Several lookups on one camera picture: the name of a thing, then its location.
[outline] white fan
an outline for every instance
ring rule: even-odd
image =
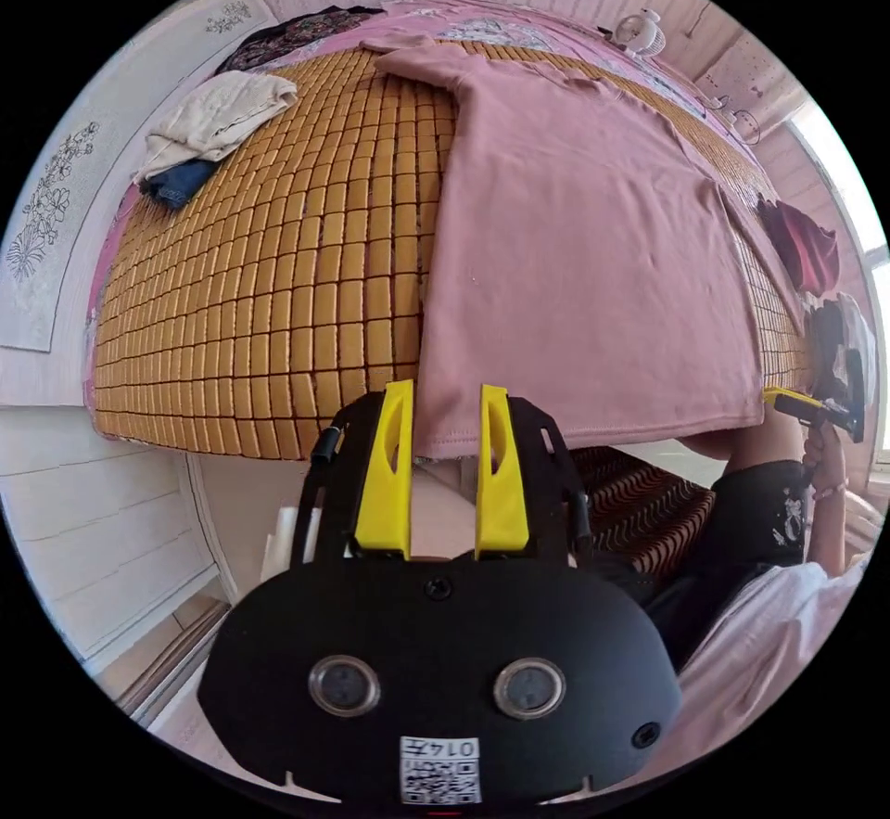
[[[639,15],[629,15],[618,23],[612,42],[623,46],[632,57],[657,56],[666,43],[664,32],[658,27],[660,20],[657,12],[643,8]]]

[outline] white shirt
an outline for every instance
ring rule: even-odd
[[[657,752],[636,775],[595,795],[678,770],[725,745],[791,685],[820,650],[862,580],[871,551],[829,578],[807,562],[749,583],[680,674],[682,705]],[[579,792],[551,802],[577,800]]]

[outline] window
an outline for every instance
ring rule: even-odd
[[[876,317],[880,319],[877,323],[878,333],[875,334],[880,368],[878,402],[881,415],[876,460],[882,466],[890,466],[890,419],[887,414],[887,380],[890,378],[890,254],[887,238],[856,164],[822,109],[815,102],[808,101],[791,119],[791,126],[810,157],[822,170],[838,206],[851,225],[866,275],[871,278]]]

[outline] black shorts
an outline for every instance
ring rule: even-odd
[[[804,465],[777,460],[738,469],[712,487],[714,508],[677,576],[720,566],[794,566],[804,561]]]
[[[646,610],[677,672],[743,587],[774,566],[804,561],[803,473],[799,461],[780,460],[715,482],[711,515],[668,581],[640,575],[615,554],[594,558],[596,571]]]

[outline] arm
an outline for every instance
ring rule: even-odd
[[[837,430],[826,423],[811,429],[804,444],[804,465],[814,467],[816,506],[809,538],[808,562],[818,562],[829,577],[844,573],[846,506],[844,488],[820,494],[846,483],[844,449]]]

